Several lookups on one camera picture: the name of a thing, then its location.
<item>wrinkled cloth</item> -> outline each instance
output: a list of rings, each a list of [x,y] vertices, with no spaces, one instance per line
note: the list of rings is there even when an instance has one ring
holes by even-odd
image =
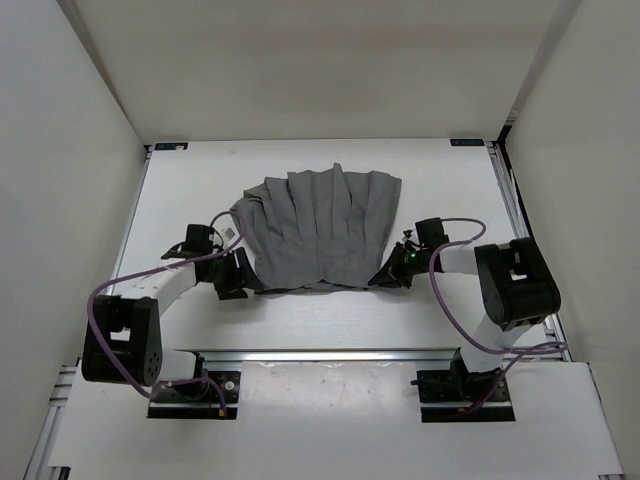
[[[233,208],[246,221],[265,292],[366,288],[380,268],[401,185],[389,174],[343,172],[335,163],[246,190]]]

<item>white wall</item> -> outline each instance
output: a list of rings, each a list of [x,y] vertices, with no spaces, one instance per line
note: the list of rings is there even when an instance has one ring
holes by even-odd
[[[508,138],[534,234],[640,478],[640,2],[587,0]]]
[[[558,1],[75,0],[146,143],[494,140]]]
[[[0,6],[0,477],[21,479],[81,352],[144,151],[55,0]]]

